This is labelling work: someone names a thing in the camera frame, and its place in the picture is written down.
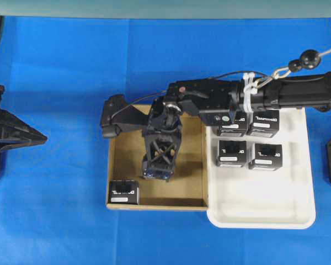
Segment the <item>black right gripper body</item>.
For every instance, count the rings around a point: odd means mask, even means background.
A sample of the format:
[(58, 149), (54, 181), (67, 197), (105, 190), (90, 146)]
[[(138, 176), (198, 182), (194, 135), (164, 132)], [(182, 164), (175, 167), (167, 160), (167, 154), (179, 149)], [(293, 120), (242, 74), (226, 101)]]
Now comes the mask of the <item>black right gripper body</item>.
[(165, 102), (164, 97), (153, 101), (148, 113), (148, 124), (142, 130), (146, 148), (142, 160), (142, 177), (147, 169), (174, 174), (182, 141), (182, 113), (174, 102)]

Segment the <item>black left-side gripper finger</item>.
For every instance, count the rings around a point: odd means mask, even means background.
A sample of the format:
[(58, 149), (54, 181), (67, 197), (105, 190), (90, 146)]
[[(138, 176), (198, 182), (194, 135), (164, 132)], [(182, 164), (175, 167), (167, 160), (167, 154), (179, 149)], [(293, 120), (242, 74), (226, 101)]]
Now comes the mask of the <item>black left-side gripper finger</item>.
[(27, 146), (42, 145), (47, 137), (15, 115), (0, 109), (0, 153)]

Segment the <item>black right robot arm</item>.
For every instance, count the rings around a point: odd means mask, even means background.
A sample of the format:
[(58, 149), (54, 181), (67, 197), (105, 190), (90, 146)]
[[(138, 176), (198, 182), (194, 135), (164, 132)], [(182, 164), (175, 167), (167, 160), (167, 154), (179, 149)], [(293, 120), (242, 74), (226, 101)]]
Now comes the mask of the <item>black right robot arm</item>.
[(331, 72), (283, 79), (207, 78), (172, 83), (164, 96), (153, 101), (142, 131), (146, 145), (142, 176), (168, 181), (174, 174), (183, 113), (198, 116), (206, 126), (220, 126), (233, 124), (239, 112), (304, 107), (321, 112), (331, 109)]

